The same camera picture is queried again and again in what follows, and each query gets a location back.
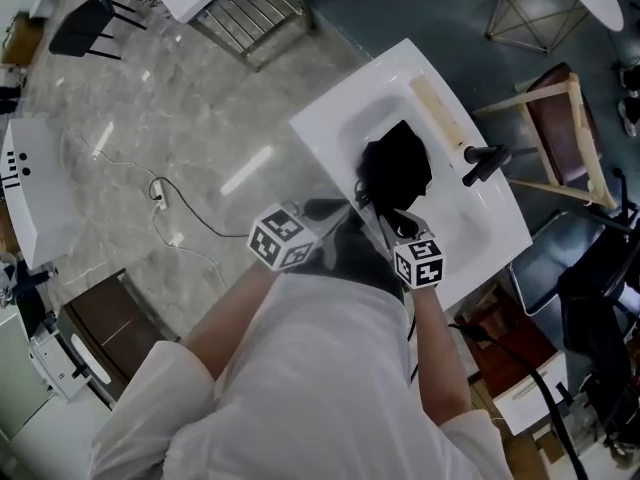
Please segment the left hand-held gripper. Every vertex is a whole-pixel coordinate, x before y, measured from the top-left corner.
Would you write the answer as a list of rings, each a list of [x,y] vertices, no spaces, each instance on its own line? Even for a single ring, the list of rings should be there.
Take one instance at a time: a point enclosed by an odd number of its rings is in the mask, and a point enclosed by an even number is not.
[[[272,271],[298,266],[309,259],[349,208],[348,201],[337,198],[273,204],[255,219],[247,248]]]

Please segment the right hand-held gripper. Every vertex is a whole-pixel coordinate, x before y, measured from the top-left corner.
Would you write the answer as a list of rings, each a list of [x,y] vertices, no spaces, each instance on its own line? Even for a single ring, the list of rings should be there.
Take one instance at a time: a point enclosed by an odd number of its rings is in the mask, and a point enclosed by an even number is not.
[[[395,273],[410,289],[434,287],[442,281],[445,255],[424,219],[392,210],[379,223]]]

